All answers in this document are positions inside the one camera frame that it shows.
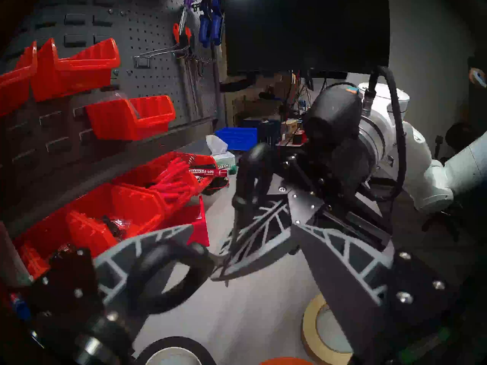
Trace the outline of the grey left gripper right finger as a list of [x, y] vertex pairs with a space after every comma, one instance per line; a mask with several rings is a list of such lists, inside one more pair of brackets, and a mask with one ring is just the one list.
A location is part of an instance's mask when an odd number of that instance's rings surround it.
[[353, 361], [429, 361], [453, 338], [457, 293], [412, 253], [384, 251], [335, 229], [292, 225]]

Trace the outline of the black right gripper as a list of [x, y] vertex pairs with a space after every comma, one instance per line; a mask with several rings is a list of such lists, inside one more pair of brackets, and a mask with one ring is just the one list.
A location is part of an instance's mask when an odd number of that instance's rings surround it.
[[[319, 197], [352, 198], [376, 161], [376, 148], [364, 136], [314, 136], [301, 147], [302, 183]], [[217, 247], [217, 256], [229, 261], [224, 271], [217, 266], [213, 281], [255, 273], [295, 250], [299, 240], [291, 230], [320, 208], [315, 195], [267, 195], [273, 173], [270, 145], [258, 143], [241, 156], [233, 196], [233, 246], [230, 230]]]

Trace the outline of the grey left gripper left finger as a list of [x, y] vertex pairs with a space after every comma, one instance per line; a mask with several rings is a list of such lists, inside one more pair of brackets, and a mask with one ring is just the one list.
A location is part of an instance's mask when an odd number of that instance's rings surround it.
[[61, 314], [84, 309], [94, 314], [103, 305], [120, 313], [129, 330], [141, 330], [156, 313], [129, 310], [126, 281], [133, 265], [156, 245], [172, 240], [186, 246], [193, 231], [192, 224], [184, 224], [131, 237], [94, 259], [88, 248], [64, 252], [38, 277], [38, 310]]

